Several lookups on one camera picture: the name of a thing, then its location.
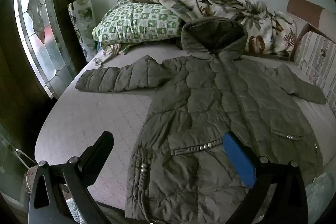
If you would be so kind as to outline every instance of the bed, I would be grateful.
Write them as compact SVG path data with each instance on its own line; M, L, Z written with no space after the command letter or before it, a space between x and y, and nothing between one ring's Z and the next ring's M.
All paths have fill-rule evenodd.
M326 105L295 100L314 130L324 166L329 170L336 170L333 160L336 156L336 117L332 111L336 102L333 95L336 64L333 63L333 58L330 59L336 52L332 43L336 41L336 33L330 27L330 20L336 22L335 15L303 0L290 0L288 12L294 18L300 34L295 43L293 62L260 56L244 58L257 60L269 67L286 63L299 78L321 87L327 97ZM301 48L298 47L299 40L302 41ZM187 54L175 45L155 42L137 46L126 55L117 55L103 66L123 67L145 55L150 55L161 63L164 59ZM98 202L124 209L130 154L145 121L154 90L117 94L84 93L76 90L75 84L80 75L94 67L93 61L87 64L50 112L36 143L35 159L37 162L46 160L50 165L64 163L72 156L80 156L103 131L110 131L115 138L115 147L96 183L88 190Z

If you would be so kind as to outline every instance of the blue gripper pad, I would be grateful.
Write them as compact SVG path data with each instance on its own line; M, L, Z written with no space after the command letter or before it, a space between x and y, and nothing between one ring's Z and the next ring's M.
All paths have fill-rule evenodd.
M223 137L223 147L241 182L252 188L256 182L255 167L229 133Z

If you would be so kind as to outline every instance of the striped fabric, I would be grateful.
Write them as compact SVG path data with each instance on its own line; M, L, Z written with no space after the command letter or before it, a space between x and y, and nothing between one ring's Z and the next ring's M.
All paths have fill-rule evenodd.
M305 34L294 62L319 86L336 116L336 44L314 32Z

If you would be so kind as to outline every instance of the white bed sheet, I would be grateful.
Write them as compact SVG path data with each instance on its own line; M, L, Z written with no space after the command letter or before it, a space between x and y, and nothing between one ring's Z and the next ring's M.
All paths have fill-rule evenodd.
M130 65L145 55L152 56L159 63L164 59L187 56L174 45L155 43L137 47L127 55L118 55L104 67ZM282 62L255 57L245 58L258 60L270 67L277 67ZM288 65L301 79L309 81L297 66L293 63ZM37 162L46 160L50 165L65 163L72 156L80 156L104 131L110 131L114 136L115 146L96 183L88 189L95 200L124 209L129 158L147 116L154 90L134 90L116 94L85 93L76 90L75 84L80 75L93 68L95 65L91 61L52 109L37 139L35 159ZM326 140L325 135L330 134L328 127L336 128L336 118L333 116L332 119L330 116L332 111L328 105L314 106L313 103L304 100L296 101L310 121L321 149L323 147L327 151L322 151L324 162L329 162L336 155L336 148L330 143L330 138ZM323 129L316 117L324 119Z

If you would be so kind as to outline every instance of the floral blanket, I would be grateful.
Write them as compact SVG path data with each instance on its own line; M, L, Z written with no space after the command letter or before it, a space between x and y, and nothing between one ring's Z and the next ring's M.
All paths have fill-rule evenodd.
M296 26L293 19L282 12L270 13L260 0L139 1L162 4L185 22L210 16L234 19L244 25L248 32L248 52L287 58L294 47Z

